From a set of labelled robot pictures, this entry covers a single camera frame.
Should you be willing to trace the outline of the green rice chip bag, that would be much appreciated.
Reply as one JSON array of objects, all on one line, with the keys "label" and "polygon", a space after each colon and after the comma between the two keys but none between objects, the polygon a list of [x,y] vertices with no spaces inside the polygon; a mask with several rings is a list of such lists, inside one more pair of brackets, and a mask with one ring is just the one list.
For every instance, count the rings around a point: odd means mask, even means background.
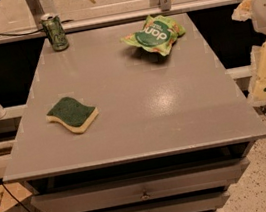
[{"label": "green rice chip bag", "polygon": [[148,16],[140,31],[124,36],[121,41],[147,52],[168,56],[177,39],[185,34],[185,28],[172,17]]}]

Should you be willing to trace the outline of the green soda can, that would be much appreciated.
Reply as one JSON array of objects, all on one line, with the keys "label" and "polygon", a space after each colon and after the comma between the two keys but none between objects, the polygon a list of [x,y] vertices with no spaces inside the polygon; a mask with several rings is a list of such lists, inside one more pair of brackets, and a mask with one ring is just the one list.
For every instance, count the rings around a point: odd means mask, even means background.
[{"label": "green soda can", "polygon": [[41,26],[51,43],[52,48],[59,52],[69,47],[60,18],[54,13],[44,14],[41,18]]}]

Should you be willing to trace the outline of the grey top drawer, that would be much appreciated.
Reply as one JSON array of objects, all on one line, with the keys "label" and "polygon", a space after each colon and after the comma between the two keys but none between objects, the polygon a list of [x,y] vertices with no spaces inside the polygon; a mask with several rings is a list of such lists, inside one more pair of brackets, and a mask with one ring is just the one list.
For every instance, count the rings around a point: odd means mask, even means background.
[{"label": "grey top drawer", "polygon": [[42,212],[88,212],[228,186],[240,179],[249,164],[247,158],[207,164],[34,196],[31,202]]}]

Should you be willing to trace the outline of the green and yellow sponge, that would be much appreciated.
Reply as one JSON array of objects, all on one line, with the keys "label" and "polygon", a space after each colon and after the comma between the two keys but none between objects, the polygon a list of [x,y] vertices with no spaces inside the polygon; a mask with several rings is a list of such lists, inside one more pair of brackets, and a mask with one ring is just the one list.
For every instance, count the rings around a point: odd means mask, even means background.
[{"label": "green and yellow sponge", "polygon": [[96,119],[96,107],[85,106],[72,97],[63,97],[47,113],[48,122],[60,123],[75,134],[83,134]]}]

